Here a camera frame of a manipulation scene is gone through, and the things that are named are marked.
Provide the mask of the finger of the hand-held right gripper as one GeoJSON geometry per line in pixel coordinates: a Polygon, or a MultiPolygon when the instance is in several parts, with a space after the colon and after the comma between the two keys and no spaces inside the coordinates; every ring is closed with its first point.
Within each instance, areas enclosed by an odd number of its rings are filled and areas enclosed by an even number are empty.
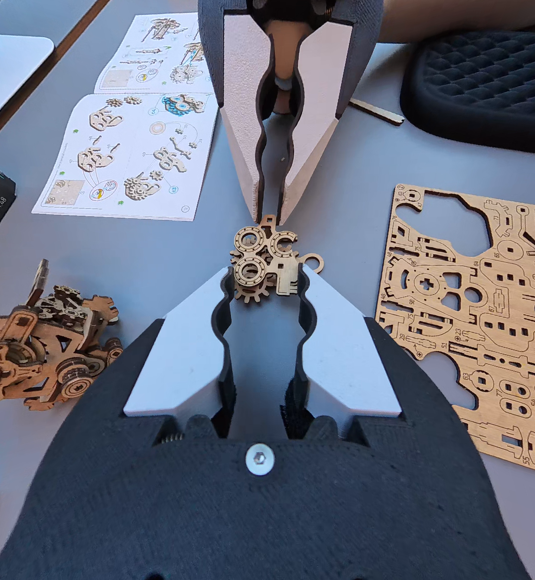
{"type": "Polygon", "coordinates": [[[261,120],[261,88],[273,72],[271,37],[248,14],[224,18],[223,106],[228,135],[242,194],[255,222],[261,220],[264,177],[261,154],[265,132],[261,120]]]}
{"type": "Polygon", "coordinates": [[[298,204],[338,124],[336,108],[351,33],[350,25],[328,21],[300,43],[300,109],[290,137],[291,166],[282,189],[280,224],[298,204]]]}

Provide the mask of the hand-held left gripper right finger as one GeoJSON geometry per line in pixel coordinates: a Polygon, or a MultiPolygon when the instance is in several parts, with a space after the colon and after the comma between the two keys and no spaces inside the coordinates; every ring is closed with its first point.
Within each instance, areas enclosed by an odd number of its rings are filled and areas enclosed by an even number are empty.
{"type": "Polygon", "coordinates": [[[298,292],[306,336],[281,407],[288,438],[302,439],[323,415],[335,420],[341,437],[353,416],[398,417],[401,407],[365,316],[309,266],[299,266],[298,292]]]}

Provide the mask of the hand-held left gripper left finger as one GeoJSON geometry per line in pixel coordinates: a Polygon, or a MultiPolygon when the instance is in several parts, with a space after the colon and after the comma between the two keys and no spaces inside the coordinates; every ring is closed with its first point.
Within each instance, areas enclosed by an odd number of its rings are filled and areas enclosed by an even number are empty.
{"type": "Polygon", "coordinates": [[[184,429],[195,415],[209,417],[226,438],[235,408],[229,345],[232,267],[225,267],[165,316],[126,402],[126,416],[170,415],[184,429]]]}

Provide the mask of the wooden three-ring plate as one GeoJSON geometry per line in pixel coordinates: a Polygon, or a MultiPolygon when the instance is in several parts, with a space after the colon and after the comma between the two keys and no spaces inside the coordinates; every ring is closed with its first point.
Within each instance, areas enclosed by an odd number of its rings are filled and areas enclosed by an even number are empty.
{"type": "Polygon", "coordinates": [[[292,244],[297,235],[276,231],[276,217],[265,216],[258,226],[242,228],[235,235],[231,263],[235,269],[235,298],[260,302],[274,286],[279,295],[298,291],[298,253],[292,244]]]}

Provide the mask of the person's right forearm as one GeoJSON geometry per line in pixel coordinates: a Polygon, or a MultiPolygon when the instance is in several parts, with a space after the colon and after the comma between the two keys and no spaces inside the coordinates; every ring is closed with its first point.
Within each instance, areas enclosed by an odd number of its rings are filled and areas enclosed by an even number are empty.
{"type": "Polygon", "coordinates": [[[415,42],[454,30],[535,26],[535,1],[385,1],[379,42],[415,42]]]}

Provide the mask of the person's right hand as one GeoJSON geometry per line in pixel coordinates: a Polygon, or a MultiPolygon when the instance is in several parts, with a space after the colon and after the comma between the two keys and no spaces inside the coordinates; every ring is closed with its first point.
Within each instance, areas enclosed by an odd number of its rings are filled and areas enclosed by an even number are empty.
{"type": "Polygon", "coordinates": [[[293,67],[297,47],[300,40],[312,32],[312,28],[301,21],[272,19],[264,26],[264,31],[266,34],[271,35],[274,40],[274,68],[278,94],[273,112],[276,114],[289,114],[293,67]]]}

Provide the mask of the thin wooden stick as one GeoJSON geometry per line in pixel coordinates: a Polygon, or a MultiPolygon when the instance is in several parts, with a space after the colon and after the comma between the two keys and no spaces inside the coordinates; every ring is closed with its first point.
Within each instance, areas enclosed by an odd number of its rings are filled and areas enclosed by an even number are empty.
{"type": "Polygon", "coordinates": [[[349,104],[366,114],[372,115],[373,117],[386,121],[394,126],[398,127],[404,123],[403,116],[367,103],[366,101],[351,98],[349,104]]]}

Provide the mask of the white instruction booklet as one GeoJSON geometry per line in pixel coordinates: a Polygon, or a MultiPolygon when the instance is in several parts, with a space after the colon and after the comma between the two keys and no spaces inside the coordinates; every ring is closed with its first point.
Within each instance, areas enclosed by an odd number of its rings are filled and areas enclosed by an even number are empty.
{"type": "Polygon", "coordinates": [[[32,213],[193,221],[217,113],[197,13],[135,16],[32,213]]]}

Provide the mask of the black padded cushion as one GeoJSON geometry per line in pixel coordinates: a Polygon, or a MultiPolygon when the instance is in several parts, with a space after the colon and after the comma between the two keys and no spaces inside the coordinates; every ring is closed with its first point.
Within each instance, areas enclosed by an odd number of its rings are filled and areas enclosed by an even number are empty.
{"type": "Polygon", "coordinates": [[[423,41],[404,73],[400,106],[430,134],[535,153],[535,33],[463,31],[423,41]]]}

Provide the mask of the laser-cut wooden parts sheet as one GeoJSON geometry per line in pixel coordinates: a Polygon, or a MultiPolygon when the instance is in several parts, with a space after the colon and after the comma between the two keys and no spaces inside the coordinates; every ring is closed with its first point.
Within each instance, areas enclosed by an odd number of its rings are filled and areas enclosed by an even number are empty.
{"type": "Polygon", "coordinates": [[[453,408],[480,452],[535,470],[535,204],[395,186],[375,318],[415,359],[454,361],[476,403],[453,408]],[[428,193],[481,214],[491,247],[467,257],[398,217],[428,193]]]}

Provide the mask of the partly built wooden model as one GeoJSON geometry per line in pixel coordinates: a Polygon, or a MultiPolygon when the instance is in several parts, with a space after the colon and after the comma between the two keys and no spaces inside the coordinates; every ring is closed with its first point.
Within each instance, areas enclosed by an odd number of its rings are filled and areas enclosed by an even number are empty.
{"type": "Polygon", "coordinates": [[[118,322],[112,298],[63,285],[42,297],[47,274],[44,259],[26,303],[0,316],[0,401],[23,398],[35,411],[80,397],[123,351],[118,338],[99,342],[118,322]]]}

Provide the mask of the white stand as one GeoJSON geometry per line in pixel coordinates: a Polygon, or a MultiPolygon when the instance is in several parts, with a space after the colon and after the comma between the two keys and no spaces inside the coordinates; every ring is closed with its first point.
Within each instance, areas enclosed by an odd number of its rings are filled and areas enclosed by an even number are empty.
{"type": "Polygon", "coordinates": [[[45,37],[0,34],[0,109],[53,50],[45,37]]]}

